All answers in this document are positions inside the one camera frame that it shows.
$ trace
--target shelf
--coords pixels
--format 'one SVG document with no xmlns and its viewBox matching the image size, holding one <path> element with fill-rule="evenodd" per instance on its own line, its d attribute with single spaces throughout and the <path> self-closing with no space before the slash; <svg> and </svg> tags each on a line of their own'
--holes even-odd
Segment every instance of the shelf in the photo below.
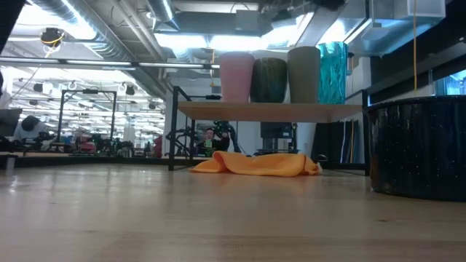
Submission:
<svg viewBox="0 0 466 262">
<path fill-rule="evenodd" d="M 196 120 L 329 123 L 360 113 L 362 106 L 179 102 L 178 109 Z"/>
</svg>

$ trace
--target orange cloth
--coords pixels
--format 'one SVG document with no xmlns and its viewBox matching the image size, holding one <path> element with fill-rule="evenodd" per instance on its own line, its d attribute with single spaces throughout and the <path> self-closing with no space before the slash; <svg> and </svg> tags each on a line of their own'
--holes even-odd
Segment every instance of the orange cloth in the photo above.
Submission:
<svg viewBox="0 0 466 262">
<path fill-rule="evenodd" d="M 233 172 L 242 175 L 316 175 L 318 166 L 303 154 L 268 154 L 246 157 L 240 153 L 216 151 L 213 158 L 198 164 L 192 172 Z"/>
</svg>

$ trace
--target vase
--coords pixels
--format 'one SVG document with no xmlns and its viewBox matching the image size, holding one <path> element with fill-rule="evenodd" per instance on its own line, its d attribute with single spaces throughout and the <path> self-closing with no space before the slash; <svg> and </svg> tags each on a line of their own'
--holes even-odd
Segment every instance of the vase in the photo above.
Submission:
<svg viewBox="0 0 466 262">
<path fill-rule="evenodd" d="M 248 103 L 254 56 L 247 52 L 228 52 L 219 60 L 223 101 Z"/>
<path fill-rule="evenodd" d="M 348 47 L 342 42 L 319 44 L 319 103 L 344 104 Z"/>
<path fill-rule="evenodd" d="M 318 103 L 320 50 L 297 47 L 288 52 L 291 103 Z"/>
<path fill-rule="evenodd" d="M 288 72 L 284 60 L 272 57 L 255 61 L 250 85 L 250 101 L 256 103 L 283 103 Z"/>
</svg>

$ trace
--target pink vase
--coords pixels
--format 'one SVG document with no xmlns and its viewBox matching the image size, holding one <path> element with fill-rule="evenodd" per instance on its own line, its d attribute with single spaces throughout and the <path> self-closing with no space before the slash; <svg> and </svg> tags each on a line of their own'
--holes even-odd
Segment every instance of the pink vase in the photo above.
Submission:
<svg viewBox="0 0 466 262">
<path fill-rule="evenodd" d="M 247 103 L 253 76 L 254 56 L 228 52 L 220 56 L 221 94 L 224 102 Z"/>
</svg>

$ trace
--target dark green vase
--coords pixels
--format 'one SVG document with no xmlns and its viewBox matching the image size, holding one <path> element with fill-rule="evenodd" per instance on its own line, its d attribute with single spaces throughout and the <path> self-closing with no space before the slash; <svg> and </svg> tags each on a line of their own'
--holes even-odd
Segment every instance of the dark green vase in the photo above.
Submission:
<svg viewBox="0 0 466 262">
<path fill-rule="evenodd" d="M 283 103 L 288 72 L 286 62 L 278 58 L 255 61 L 250 86 L 250 101 L 255 103 Z"/>
</svg>

